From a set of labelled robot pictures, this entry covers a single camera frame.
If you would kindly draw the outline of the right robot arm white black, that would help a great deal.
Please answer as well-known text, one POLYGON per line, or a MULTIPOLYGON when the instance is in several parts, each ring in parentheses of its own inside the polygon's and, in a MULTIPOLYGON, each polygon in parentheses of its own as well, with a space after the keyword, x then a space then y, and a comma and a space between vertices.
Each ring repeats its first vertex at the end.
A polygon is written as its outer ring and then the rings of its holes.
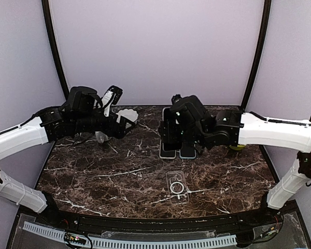
POLYGON ((259 225, 274 217, 284 204, 311 180, 311 117, 288 120, 263 117, 255 112, 221 110, 211 115, 197 96, 172 97, 169 115, 160 121, 164 150, 179 150, 184 143, 202 148, 215 146, 267 145, 297 150, 289 171, 266 195, 254 214, 259 225))

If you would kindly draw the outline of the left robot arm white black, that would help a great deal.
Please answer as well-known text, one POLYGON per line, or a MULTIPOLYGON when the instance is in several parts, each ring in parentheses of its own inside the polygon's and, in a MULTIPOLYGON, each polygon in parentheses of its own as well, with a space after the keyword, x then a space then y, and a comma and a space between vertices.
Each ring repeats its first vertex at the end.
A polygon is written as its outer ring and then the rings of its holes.
MULTIPOLYGON (((122 94, 122 89, 116 86, 109 87, 103 96, 90 87, 72 87, 63 105, 44 108, 27 121, 0 132, 0 161, 25 149, 79 133, 125 137, 137 125, 138 112, 133 109, 111 111, 122 94)), ((51 226, 59 226, 63 221, 50 194, 25 186, 1 169, 0 196, 42 213, 51 226)))

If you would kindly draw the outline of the transparent clear phone case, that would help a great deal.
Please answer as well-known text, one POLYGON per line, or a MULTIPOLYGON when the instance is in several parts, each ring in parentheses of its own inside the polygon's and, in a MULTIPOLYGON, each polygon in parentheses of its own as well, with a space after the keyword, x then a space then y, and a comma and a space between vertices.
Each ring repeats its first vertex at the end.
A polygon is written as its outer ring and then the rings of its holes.
POLYGON ((183 171, 167 172, 166 181, 171 204, 179 205, 189 202, 189 193, 183 171))

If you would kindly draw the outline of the white phone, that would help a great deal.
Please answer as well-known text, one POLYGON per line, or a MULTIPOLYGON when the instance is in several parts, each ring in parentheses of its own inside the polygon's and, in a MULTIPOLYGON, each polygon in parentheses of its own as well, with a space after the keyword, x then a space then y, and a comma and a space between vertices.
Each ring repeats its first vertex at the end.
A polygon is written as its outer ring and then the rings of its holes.
POLYGON ((169 121, 169 122, 172 122, 172 123, 174 123, 176 125, 178 124, 177 119, 176 119, 176 114, 172 113, 170 111, 169 107, 163 108, 163 110, 162 110, 162 120, 164 122, 169 121))

